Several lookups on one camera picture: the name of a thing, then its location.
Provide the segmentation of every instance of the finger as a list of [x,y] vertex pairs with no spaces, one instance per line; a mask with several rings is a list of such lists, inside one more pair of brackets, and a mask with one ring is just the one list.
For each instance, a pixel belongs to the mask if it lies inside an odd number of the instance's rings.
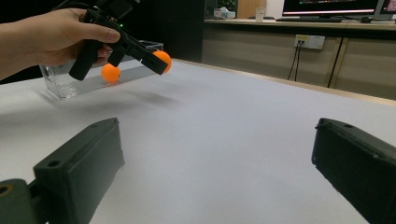
[[78,38],[94,39],[103,43],[115,43],[119,41],[120,33],[105,26],[81,22],[78,27]]
[[106,49],[99,49],[98,50],[98,57],[108,57],[110,55],[110,51]]
[[83,18],[87,9],[81,8],[68,8],[67,10],[71,11],[77,18]]
[[111,51],[113,50],[111,47],[109,47],[109,46],[106,45],[106,44],[104,44],[104,45],[102,46],[102,48],[105,49],[105,50],[107,50],[107,51],[109,51],[109,52],[111,52]]
[[95,61],[95,64],[98,64],[98,65],[103,65],[105,63],[107,63],[106,57],[98,57]]

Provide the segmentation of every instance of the black tool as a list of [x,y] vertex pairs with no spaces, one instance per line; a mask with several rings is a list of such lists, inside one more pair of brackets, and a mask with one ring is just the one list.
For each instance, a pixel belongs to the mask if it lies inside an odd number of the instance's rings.
[[359,19],[359,22],[360,23],[371,23],[372,20],[373,20],[372,17],[362,17],[362,18]]
[[[117,23],[117,20],[132,11],[133,6],[131,1],[98,0],[93,7],[67,1],[67,4],[60,4],[56,9],[66,7],[86,7],[87,12],[84,16],[83,22],[102,25],[120,32],[120,40],[117,43],[106,43],[113,49],[113,52],[107,60],[113,66],[117,67],[124,55],[129,55],[159,75],[161,75],[167,67],[167,63],[153,54],[153,49],[147,49],[146,46],[129,35],[128,32]],[[69,75],[77,80],[83,80],[96,61],[97,51],[103,46],[103,44],[104,43],[97,40],[87,40],[85,47],[82,49],[77,60],[73,64],[73,67],[70,69]]]
[[396,223],[396,147],[348,123],[320,119],[312,162],[369,223]]

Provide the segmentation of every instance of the screw hole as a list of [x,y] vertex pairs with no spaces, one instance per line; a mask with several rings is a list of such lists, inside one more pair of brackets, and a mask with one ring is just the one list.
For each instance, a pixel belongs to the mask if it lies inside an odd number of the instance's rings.
[[7,186],[0,186],[0,195],[4,194],[7,191],[8,191],[8,187]]
[[49,167],[55,167],[55,166],[58,166],[59,164],[61,164],[60,161],[52,161],[49,163]]

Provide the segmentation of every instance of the cup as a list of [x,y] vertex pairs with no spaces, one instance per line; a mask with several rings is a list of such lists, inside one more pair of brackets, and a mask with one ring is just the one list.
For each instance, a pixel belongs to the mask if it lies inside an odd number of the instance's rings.
[[215,17],[215,18],[222,18],[222,12],[220,11],[219,8],[215,8],[215,10],[214,10],[214,17]]
[[265,16],[265,7],[256,7],[256,21],[262,21]]

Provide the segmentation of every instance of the black handle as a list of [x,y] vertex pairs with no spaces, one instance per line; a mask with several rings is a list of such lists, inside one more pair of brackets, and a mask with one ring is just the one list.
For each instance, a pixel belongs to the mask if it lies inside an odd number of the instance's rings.
[[114,50],[110,57],[108,57],[107,62],[111,63],[115,67],[118,67],[124,56],[125,54],[123,52]]
[[81,50],[76,62],[70,69],[69,75],[77,80],[84,80],[92,65],[98,58],[97,51],[102,47],[102,43],[97,40],[87,40],[86,46]]

